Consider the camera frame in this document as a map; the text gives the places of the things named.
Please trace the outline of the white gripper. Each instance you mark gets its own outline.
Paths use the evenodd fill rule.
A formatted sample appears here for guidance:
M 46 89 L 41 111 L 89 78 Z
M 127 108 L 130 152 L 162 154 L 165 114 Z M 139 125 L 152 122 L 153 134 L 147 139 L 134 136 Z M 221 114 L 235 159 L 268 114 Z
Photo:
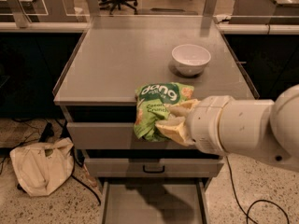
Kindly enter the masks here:
M 170 105 L 167 109 L 175 118 L 159 120 L 155 126 L 180 145 L 193 144 L 203 153 L 224 156 L 219 125 L 223 109 L 233 100 L 229 95 L 209 96 L 202 101 L 191 99 Z

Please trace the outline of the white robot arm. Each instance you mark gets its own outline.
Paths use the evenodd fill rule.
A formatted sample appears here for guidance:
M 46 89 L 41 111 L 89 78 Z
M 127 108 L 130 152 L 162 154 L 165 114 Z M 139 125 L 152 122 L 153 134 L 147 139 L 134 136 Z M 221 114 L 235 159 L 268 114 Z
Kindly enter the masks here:
M 299 86 L 275 100 L 209 96 L 168 107 L 155 123 L 166 137 L 207 154 L 231 153 L 291 171 L 299 170 Z

